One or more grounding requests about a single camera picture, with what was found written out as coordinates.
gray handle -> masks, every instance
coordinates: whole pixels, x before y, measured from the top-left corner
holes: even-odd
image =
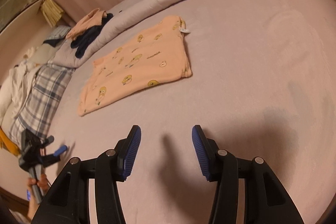
[[[38,180],[38,179],[37,179],[37,175],[36,175],[36,171],[35,171],[35,168],[34,168],[34,167],[29,168],[29,174],[30,174],[30,177],[31,177],[31,178],[36,179],[36,181]],[[32,186],[32,189],[33,189],[33,193],[34,193],[35,200],[36,200],[37,204],[41,204],[42,199],[43,199],[43,195],[42,195],[42,193],[41,193],[41,189],[40,189],[40,187],[38,187],[38,186],[35,184],[35,185]]]

silver screw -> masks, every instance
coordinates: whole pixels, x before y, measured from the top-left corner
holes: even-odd
[[[77,158],[77,157],[74,157],[74,158],[70,159],[71,164],[76,164],[77,162],[79,162],[79,158]]]
[[[260,158],[260,157],[256,157],[254,160],[258,164],[263,164],[264,163],[264,160],[262,158]]]
[[[106,155],[107,156],[113,156],[115,155],[116,151],[114,149],[109,149],[106,151]]]
[[[227,155],[227,151],[224,150],[224,149],[219,149],[219,150],[217,151],[217,153],[218,153],[218,155],[220,155],[220,156],[226,156],[226,155]]]

blue ribbed rubber pad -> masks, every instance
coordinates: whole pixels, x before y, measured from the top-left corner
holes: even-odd
[[[139,149],[140,141],[141,141],[141,129],[140,127],[138,127],[128,147],[124,161],[124,171],[122,173],[122,176],[125,180],[132,172],[135,157],[137,156],[137,152]]]
[[[197,159],[199,162],[199,166],[201,167],[202,174],[206,177],[207,180],[209,180],[210,179],[209,158],[206,154],[203,142],[201,141],[201,137],[196,127],[193,127],[191,136],[196,151]]]

garment label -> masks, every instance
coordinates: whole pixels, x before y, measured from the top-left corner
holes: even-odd
[[[190,31],[188,29],[182,29],[182,28],[180,28],[180,32],[190,33]]]

wall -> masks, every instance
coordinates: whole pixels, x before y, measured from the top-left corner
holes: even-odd
[[[21,23],[14,32],[6,35],[0,48],[0,85],[8,76],[8,71],[18,64],[30,47],[40,46],[51,32],[51,27],[39,11]]]
[[[18,165],[18,159],[6,150],[0,149],[0,187],[27,200],[26,185],[28,173]]]

